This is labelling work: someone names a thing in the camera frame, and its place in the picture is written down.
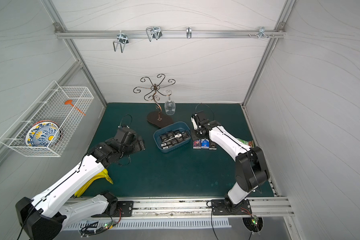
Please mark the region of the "blue pocket tissue pack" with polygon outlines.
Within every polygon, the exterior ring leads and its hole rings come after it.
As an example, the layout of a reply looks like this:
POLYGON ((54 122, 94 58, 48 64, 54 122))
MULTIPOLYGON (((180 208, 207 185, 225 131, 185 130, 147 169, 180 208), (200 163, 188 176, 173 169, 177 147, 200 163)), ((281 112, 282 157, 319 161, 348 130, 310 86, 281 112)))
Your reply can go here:
POLYGON ((202 149, 209 149, 210 148, 210 141, 208 139, 201 140, 201 148, 202 149))

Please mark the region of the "dark blue tissue pack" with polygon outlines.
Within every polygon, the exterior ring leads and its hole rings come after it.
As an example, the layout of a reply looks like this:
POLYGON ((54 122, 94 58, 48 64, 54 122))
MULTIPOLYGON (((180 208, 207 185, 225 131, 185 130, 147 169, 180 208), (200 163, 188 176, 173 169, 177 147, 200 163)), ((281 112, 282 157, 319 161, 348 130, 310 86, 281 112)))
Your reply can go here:
POLYGON ((193 149, 201 149, 201 141, 200 140, 195 140, 193 141, 193 149))

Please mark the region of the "teal plastic storage box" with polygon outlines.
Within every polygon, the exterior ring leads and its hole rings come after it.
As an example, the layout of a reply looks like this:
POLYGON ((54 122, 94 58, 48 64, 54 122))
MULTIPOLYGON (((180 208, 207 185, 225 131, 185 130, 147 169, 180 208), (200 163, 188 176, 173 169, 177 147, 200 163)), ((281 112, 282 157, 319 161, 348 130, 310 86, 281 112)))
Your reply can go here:
POLYGON ((176 122, 157 130, 153 138, 159 150, 168 153, 191 141, 190 128, 184 122, 176 122))

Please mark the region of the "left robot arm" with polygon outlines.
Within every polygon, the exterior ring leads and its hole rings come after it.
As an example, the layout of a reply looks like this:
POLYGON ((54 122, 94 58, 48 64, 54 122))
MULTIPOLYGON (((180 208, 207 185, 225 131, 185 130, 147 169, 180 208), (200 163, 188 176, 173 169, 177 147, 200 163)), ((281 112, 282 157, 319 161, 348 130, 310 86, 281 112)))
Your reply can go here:
POLYGON ((95 175, 121 159, 145 150, 145 142, 134 130, 119 127, 113 138, 91 148, 83 159, 52 186, 33 198, 16 203, 21 231, 31 240, 53 240, 65 227, 95 215, 121 215, 118 198, 109 192, 76 203, 67 200, 95 175))

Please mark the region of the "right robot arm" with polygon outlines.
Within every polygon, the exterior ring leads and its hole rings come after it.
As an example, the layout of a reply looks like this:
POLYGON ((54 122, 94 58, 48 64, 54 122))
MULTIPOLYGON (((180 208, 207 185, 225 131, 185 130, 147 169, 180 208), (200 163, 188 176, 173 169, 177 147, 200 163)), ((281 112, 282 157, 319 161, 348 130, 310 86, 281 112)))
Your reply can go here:
POLYGON ((269 180, 269 168, 260 147, 244 144, 217 121, 201 120, 198 115, 192 115, 191 121, 196 136, 216 143, 235 161, 236 182, 227 193, 228 205, 241 204, 251 192, 269 180))

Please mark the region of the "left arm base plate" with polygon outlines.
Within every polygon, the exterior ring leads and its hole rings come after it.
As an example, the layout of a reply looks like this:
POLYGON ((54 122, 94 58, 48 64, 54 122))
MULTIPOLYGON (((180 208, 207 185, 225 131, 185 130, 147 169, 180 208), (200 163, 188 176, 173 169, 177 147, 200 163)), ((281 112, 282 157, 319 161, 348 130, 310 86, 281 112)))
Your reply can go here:
POLYGON ((118 201, 111 203, 104 213, 92 215, 92 218, 107 218, 107 217, 131 217, 133 213, 133 201, 118 201))

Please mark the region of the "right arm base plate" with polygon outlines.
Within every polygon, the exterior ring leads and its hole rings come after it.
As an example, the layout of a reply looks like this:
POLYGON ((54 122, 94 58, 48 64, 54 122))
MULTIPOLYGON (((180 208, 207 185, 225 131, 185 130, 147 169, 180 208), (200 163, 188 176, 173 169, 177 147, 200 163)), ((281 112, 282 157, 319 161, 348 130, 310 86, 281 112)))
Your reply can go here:
POLYGON ((234 205, 229 200, 211 200, 208 207, 212 208, 213 216, 241 216, 252 215, 252 209, 249 200, 243 200, 234 205))

